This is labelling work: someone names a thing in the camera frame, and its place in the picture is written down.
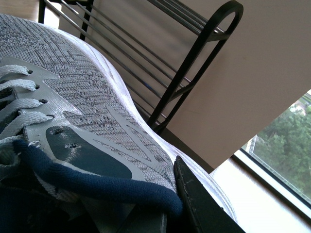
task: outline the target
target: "gray knit sneaker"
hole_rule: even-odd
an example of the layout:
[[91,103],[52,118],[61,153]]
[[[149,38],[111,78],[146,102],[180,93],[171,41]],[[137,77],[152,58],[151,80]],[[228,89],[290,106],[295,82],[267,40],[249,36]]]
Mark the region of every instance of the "gray knit sneaker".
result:
[[139,203],[179,216],[172,162],[118,99],[109,71],[38,24],[0,15],[0,25],[0,148],[13,142],[12,167],[24,161],[61,200]]

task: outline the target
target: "shoelace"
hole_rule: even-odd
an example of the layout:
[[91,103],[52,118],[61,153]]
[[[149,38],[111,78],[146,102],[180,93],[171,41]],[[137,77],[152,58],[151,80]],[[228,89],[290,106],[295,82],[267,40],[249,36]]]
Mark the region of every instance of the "shoelace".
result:
[[[28,70],[26,67],[17,66],[17,65],[6,65],[0,67],[0,80],[8,74],[17,73],[23,75],[30,75],[32,71]],[[12,87],[22,87],[28,89],[29,91],[36,91],[37,85],[34,81],[25,80],[25,79],[15,79],[9,80],[0,84],[0,91],[6,88]],[[18,99],[15,100],[13,95],[7,96],[5,98],[0,99],[0,102],[8,101],[6,107],[0,110],[0,123],[10,116],[12,113],[16,112],[20,109],[27,108],[36,108],[42,105],[44,102],[42,100],[35,99]],[[13,121],[11,121],[4,130],[0,133],[0,147],[8,142],[11,142],[11,138],[15,138],[14,136],[25,126],[29,126],[35,123],[41,123],[48,120],[53,119],[52,116],[47,116],[41,112],[30,112],[23,113],[16,117]]]

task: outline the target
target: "tree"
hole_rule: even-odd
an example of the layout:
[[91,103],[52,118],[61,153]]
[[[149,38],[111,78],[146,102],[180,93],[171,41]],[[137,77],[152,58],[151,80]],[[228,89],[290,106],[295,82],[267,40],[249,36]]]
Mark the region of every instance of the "tree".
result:
[[311,198],[311,112],[288,109],[258,136],[254,154]]

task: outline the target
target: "window frame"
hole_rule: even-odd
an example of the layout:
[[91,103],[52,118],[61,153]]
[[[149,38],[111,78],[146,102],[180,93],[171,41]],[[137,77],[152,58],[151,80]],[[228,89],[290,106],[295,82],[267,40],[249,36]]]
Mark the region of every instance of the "window frame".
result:
[[273,192],[278,198],[285,202],[298,215],[306,221],[311,219],[311,205],[301,196],[294,192],[282,180],[269,171],[259,161],[245,150],[240,149],[234,153],[232,158],[241,166],[245,167],[258,181]]

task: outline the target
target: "black metal shoe rack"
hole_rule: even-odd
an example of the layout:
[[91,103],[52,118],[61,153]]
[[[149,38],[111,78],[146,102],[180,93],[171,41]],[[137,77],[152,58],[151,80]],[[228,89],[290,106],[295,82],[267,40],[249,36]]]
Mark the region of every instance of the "black metal shoe rack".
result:
[[[150,4],[155,6],[158,10],[163,11],[171,18],[179,22],[181,25],[189,29],[191,32],[197,35],[197,39],[194,42],[192,48],[184,59],[182,65],[179,69],[174,69],[173,66],[168,64],[163,58],[159,57],[156,52],[152,51],[150,48],[142,44],[137,38],[133,37],[129,32],[120,27],[116,22],[112,21],[108,16],[106,16],[103,12],[101,12],[97,7],[93,5],[94,0],[40,0],[39,6],[39,22],[44,23],[44,12],[45,7],[49,7],[53,12],[58,14],[67,20],[73,27],[79,30],[80,39],[85,40],[87,37],[91,42],[93,42],[97,47],[99,47],[106,55],[108,55],[111,59],[113,59],[116,63],[118,63],[122,68],[124,68],[133,78],[137,79],[141,82],[149,91],[151,91],[155,96],[159,98],[158,104],[153,106],[147,98],[145,98],[140,90],[135,89],[129,83],[125,83],[127,87],[136,94],[137,98],[143,100],[148,106],[152,108],[152,112],[147,111],[141,104],[138,103],[137,100],[133,99],[138,110],[145,114],[148,117],[147,123],[148,125],[158,134],[161,134],[163,129],[170,122],[172,117],[177,112],[178,108],[184,102],[190,91],[197,84],[199,79],[202,77],[208,66],[211,64],[219,50],[225,44],[227,39],[233,33],[235,28],[237,27],[242,14],[243,14],[243,6],[236,2],[235,0],[231,0],[224,5],[222,5],[209,20],[206,20],[201,15],[179,2],[178,0],[147,0]],[[70,19],[66,14],[57,10],[51,2],[57,2],[62,4],[64,7],[68,8],[72,13],[74,13],[80,20],[83,21],[82,27],[79,27],[77,23],[75,23],[72,19]],[[84,11],[84,17],[80,16],[76,13],[76,11],[70,5],[78,5]],[[227,30],[223,31],[218,26],[219,24],[229,15],[233,13],[234,18]],[[90,22],[90,18],[94,18],[103,28],[99,28]],[[107,24],[102,20],[105,19],[110,24],[113,24],[118,32],[122,34],[118,34],[116,31],[111,29]],[[106,42],[109,42],[112,46],[117,48],[122,55],[126,56],[130,59],[135,65],[137,65],[140,69],[142,69],[146,74],[150,76],[150,78],[156,80],[161,86],[163,86],[166,90],[164,90],[164,94],[160,94],[156,91],[152,86],[144,81],[139,75],[133,72],[127,65],[125,65],[120,59],[109,52],[98,39],[95,39],[91,36],[87,30],[88,28],[92,28],[98,35],[100,35]],[[118,46],[115,41],[109,39],[107,37],[107,33],[103,33],[103,30],[109,31],[111,34],[115,36],[118,40],[124,43],[131,49],[131,53],[124,51],[120,46]],[[135,41],[137,47],[134,47],[132,44],[128,43],[124,38],[125,36]],[[207,42],[216,41],[217,44],[211,51],[211,53],[206,57],[205,62],[201,66],[200,69],[196,72],[194,77],[189,78],[187,72],[191,68],[192,64],[200,54],[201,50],[205,46]],[[148,55],[143,54],[141,51],[143,48],[147,51]],[[159,77],[149,71],[144,65],[142,65],[137,59],[135,59],[132,53],[138,54],[149,64],[154,66],[162,75],[170,79],[170,84],[165,84]],[[174,76],[168,74],[164,71],[161,66],[157,65],[153,62],[154,59],[157,59],[161,64],[165,65],[167,68],[174,72]],[[163,110],[166,108],[167,104],[172,100],[179,98],[174,107],[170,110],[169,114],[165,116],[163,114]]]

